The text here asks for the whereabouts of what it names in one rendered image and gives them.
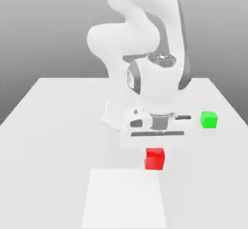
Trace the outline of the small red cube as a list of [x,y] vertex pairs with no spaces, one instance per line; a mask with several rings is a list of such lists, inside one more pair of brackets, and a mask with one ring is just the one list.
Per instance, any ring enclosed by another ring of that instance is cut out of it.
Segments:
[[146,170],[163,170],[165,152],[163,148],[146,148],[144,166]]

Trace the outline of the small green cube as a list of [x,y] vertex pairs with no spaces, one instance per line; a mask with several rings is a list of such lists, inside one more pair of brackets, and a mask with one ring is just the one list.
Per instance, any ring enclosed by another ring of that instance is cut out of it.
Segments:
[[213,111],[202,111],[201,113],[201,126],[203,128],[213,129],[216,128],[218,116]]

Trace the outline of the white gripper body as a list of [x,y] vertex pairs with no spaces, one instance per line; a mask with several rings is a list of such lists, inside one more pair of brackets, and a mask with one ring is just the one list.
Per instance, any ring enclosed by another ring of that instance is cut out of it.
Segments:
[[185,131],[123,130],[120,134],[120,146],[123,149],[178,147],[185,138]]

